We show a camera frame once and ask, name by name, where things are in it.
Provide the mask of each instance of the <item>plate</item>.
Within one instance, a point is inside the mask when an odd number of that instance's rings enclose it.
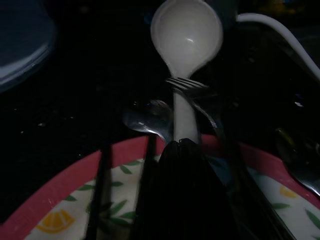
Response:
[[[218,141],[203,135],[203,150],[219,156]],[[100,209],[98,239],[111,236],[126,240],[135,210],[147,137],[129,139],[112,146],[111,198]],[[297,240],[320,240],[320,202],[298,185],[282,161],[257,148],[240,144],[248,170],[276,212]],[[156,154],[164,148],[158,139]],[[86,231],[100,152],[74,163],[51,179],[0,227],[2,240],[82,240]],[[232,186],[228,162],[209,157],[220,180]]]

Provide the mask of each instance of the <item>spoon bowl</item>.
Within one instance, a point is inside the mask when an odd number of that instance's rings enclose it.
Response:
[[[223,42],[216,12],[201,0],[168,0],[156,11],[153,44],[173,77],[189,78],[213,59]]]
[[[276,147],[288,172],[320,199],[319,156],[308,150],[301,137],[289,135],[281,128],[275,133]]]
[[[172,111],[161,100],[151,100],[145,111],[126,109],[122,121],[129,129],[141,133],[157,134],[166,144],[172,140]]]

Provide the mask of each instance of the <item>spoon handle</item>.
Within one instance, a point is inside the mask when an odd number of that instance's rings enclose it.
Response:
[[[195,111],[190,103],[178,92],[174,99],[174,140],[190,139],[196,144],[200,142]]]

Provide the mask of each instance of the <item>red plate rim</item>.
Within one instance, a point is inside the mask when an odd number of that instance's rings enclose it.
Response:
[[[146,136],[113,144],[112,168],[142,159],[146,145]],[[240,146],[243,158],[249,167],[283,184],[320,209],[320,201],[292,179],[278,157],[244,143],[240,143]],[[202,148],[208,155],[219,154],[218,140],[213,135],[202,135]],[[163,149],[164,143],[158,138],[156,154],[160,155]],[[100,154],[99,151],[96,151],[75,162],[29,197],[0,226],[1,239],[23,240],[52,208],[96,176]]]

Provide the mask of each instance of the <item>white cable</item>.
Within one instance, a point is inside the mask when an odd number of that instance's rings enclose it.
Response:
[[[293,48],[293,50],[300,56],[300,58],[304,61],[306,66],[311,70],[311,72],[317,77],[318,83],[320,84],[320,69],[315,64],[315,62],[308,55],[304,47],[300,44],[300,42],[296,39],[296,37],[286,28],[283,24],[278,22],[277,20],[258,13],[243,13],[237,16],[237,22],[257,22],[268,25],[275,31],[277,31]]]

